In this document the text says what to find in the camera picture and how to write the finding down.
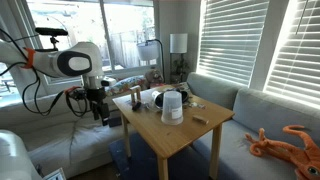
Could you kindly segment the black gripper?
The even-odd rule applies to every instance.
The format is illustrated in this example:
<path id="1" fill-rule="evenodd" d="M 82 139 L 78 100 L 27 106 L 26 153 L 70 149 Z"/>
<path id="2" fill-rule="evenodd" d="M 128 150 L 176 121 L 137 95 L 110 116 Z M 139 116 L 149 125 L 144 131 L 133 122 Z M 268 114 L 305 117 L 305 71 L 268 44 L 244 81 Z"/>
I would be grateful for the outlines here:
<path id="1" fill-rule="evenodd" d="M 95 120 L 100 119 L 100 112 L 101 112 L 102 125 L 106 126 L 108 124 L 108 118 L 110 116 L 109 109 L 107 107 L 102 108 L 103 99 L 106 97 L 106 93 L 103 88 L 99 88 L 99 89 L 76 88 L 73 94 L 74 94 L 75 100 L 85 101 L 85 110 L 92 110 L 94 112 Z"/>

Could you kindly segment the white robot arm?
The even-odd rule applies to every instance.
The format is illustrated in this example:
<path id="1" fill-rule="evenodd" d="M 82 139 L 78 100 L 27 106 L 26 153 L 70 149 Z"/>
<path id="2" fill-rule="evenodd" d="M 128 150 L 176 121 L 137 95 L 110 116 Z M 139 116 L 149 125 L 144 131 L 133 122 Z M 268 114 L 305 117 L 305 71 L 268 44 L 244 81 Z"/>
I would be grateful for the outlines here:
<path id="1" fill-rule="evenodd" d="M 101 119 L 104 126 L 108 124 L 110 112 L 104 101 L 108 82 L 105 80 L 102 56 L 96 44 L 78 42 L 63 51 L 39 51 L 1 40 L 0 60 L 10 65 L 18 64 L 25 69 L 34 68 L 55 78 L 81 76 L 94 118 Z"/>

